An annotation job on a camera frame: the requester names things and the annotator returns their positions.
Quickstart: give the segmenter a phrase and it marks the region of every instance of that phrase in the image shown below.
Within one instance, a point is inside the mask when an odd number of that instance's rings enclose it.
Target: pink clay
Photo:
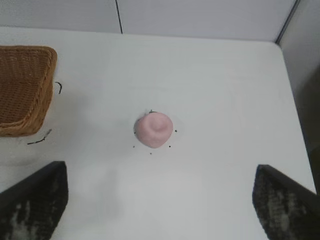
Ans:
[[[135,124],[135,134],[141,143],[150,148],[161,147],[174,130],[171,119],[160,112],[151,112]]]

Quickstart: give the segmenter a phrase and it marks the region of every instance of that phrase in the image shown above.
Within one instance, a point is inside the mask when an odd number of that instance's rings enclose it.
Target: gray wall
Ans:
[[[120,33],[115,0],[0,0],[0,25]]]
[[[302,0],[281,42],[309,150],[320,145],[320,1]]]
[[[294,0],[117,0],[123,32],[274,41]],[[0,25],[119,33],[116,0],[0,0]]]

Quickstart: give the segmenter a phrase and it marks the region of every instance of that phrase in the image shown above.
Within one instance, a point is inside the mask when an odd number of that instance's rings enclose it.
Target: brown wicker basket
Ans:
[[[0,46],[0,136],[35,134],[53,94],[57,53],[46,46]]]

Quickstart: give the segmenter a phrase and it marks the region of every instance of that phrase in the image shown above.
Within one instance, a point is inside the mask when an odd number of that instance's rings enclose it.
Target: pink object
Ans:
[[[171,119],[160,112],[151,112],[135,124],[135,134],[141,143],[150,148],[161,147],[174,130]]]

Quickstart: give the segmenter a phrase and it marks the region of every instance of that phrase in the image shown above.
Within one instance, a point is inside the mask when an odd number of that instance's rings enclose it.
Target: basket rim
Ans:
[[[19,121],[13,121],[13,122],[3,122],[0,123],[0,130],[1,129],[6,129],[6,128],[10,128],[10,127],[20,127],[25,125],[28,120],[31,118],[31,116],[34,114],[36,107],[39,104],[42,104],[43,98],[46,95],[47,92],[47,88],[52,88],[52,83],[50,84],[50,82],[52,82],[52,80],[48,80],[49,82],[46,83],[47,78],[50,78],[54,73],[54,70],[56,68],[56,63],[57,63],[57,52],[49,47],[49,46],[24,46],[24,45],[15,45],[15,46],[0,46],[0,51],[18,51],[18,52],[37,52],[37,51],[41,51],[41,52],[45,52],[47,53],[47,67],[45,69],[44,75],[42,77],[40,77],[39,79],[37,79],[37,82],[39,82],[39,87],[37,88],[35,97],[32,101],[32,103],[30,104],[29,110],[28,112],[25,114],[25,116],[19,120]]]

